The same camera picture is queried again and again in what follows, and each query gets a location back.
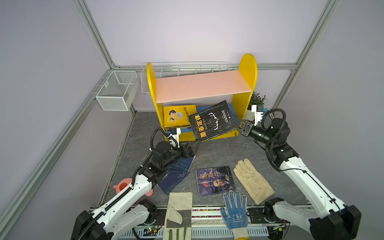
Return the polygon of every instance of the cartoon book cover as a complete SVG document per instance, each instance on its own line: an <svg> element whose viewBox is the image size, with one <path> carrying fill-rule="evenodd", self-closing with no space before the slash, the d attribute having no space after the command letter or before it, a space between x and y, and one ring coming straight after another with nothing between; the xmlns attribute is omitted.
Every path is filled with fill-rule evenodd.
<svg viewBox="0 0 384 240"><path fill-rule="evenodd" d="M164 127L189 126L188 116L196 113L196 105L163 107Z"/></svg>
<svg viewBox="0 0 384 240"><path fill-rule="evenodd" d="M205 141L235 130L227 101L222 101L198 113L189 115L195 139Z"/></svg>
<svg viewBox="0 0 384 240"><path fill-rule="evenodd" d="M197 169L196 178L200 197L222 194L236 189L229 166Z"/></svg>

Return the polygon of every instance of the white mesh basket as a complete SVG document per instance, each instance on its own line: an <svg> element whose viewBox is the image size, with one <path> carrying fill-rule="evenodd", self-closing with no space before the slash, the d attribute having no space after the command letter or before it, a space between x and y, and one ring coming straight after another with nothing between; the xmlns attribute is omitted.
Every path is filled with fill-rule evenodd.
<svg viewBox="0 0 384 240"><path fill-rule="evenodd" d="M141 91L151 94L148 85L147 63L142 63ZM229 70L229 62L176 62L176 63L152 63L156 78L167 78L200 73L214 73Z"/></svg>
<svg viewBox="0 0 384 240"><path fill-rule="evenodd" d="M138 87L135 71L113 70L96 99L106 111L129 111Z"/></svg>

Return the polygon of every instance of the green plant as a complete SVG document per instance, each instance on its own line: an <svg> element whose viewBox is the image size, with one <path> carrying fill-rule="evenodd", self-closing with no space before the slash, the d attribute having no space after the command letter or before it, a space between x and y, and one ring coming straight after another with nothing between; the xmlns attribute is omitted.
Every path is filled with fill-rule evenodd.
<svg viewBox="0 0 384 240"><path fill-rule="evenodd" d="M259 96L259 94L260 93L256 93L256 92L252 93L251 100L249 101L249 104L248 104L248 110L251 110L252 105L264 105L264 100L266 99L265 95L262 98Z"/></svg>

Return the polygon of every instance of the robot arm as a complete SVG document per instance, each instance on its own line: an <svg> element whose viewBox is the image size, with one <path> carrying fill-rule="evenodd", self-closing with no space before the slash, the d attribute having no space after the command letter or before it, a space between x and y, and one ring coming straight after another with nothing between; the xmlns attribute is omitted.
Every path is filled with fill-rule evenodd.
<svg viewBox="0 0 384 240"><path fill-rule="evenodd" d="M274 118L269 127L264 127L264 118L280 111L283 118ZM242 127L236 121L244 122ZM264 213L271 221L285 219L311 233L315 240L350 240L357 236L361 213L355 206L347 206L332 194L306 167L302 159L286 142L290 133L285 122L285 112L273 109L262 118L262 127L247 120L234 119L233 124L245 137L265 144L269 163L279 172L284 172L311 202L315 212L288 204L281 198L272 199L265 204Z"/></svg>
<svg viewBox="0 0 384 240"><path fill-rule="evenodd" d="M136 207L130 208L163 179L167 166L182 157L195 156L200 143L194 141L180 144L178 136L173 135L175 139L172 135L163 134L170 138L171 143L159 142L135 171L132 182L110 201L90 214L83 211L76 218L71 240L114 240L139 224L154 222L156 206L148 200L142 200Z"/></svg>

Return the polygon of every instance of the book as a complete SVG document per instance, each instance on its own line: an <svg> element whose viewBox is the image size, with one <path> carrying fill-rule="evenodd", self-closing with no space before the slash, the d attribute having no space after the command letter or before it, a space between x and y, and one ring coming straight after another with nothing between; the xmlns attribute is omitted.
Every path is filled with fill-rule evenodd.
<svg viewBox="0 0 384 240"><path fill-rule="evenodd" d="M196 105L163 107L164 128L190 126L189 115L196 113Z"/></svg>
<svg viewBox="0 0 384 240"><path fill-rule="evenodd" d="M171 173L180 173L180 172L188 172L191 168L191 165L193 163L193 160L195 159L195 156L189 157L189 158L181 158L177 161L177 163L173 163L169 165L166 169L167 174Z"/></svg>
<svg viewBox="0 0 384 240"><path fill-rule="evenodd" d="M212 167L196 170L199 197L207 197L235 190L229 166Z"/></svg>
<svg viewBox="0 0 384 240"><path fill-rule="evenodd" d="M198 113L189 115L192 132L196 140L205 141L235 130L232 113L227 101L222 101Z"/></svg>
<svg viewBox="0 0 384 240"><path fill-rule="evenodd" d="M165 127L165 130L169 131L170 128L172 128L172 127ZM188 126L178 126L178 128L181 128L181 132L183 132L184 129L191 129L191 125L188 125Z"/></svg>
<svg viewBox="0 0 384 240"><path fill-rule="evenodd" d="M157 185L168 195L188 175L189 172L167 174Z"/></svg>
<svg viewBox="0 0 384 240"><path fill-rule="evenodd" d="M207 109L207 108L210 108L210 107L212 107L212 105L211 106L196 107L196 111L200 112L200 111L202 111L204 109ZM234 119L238 119L237 114L236 114L235 109L233 108L232 104L228 103L228 107L229 107L229 110L231 110L232 117ZM181 128L181 133L184 133L184 132L192 132L191 126L182 127Z"/></svg>

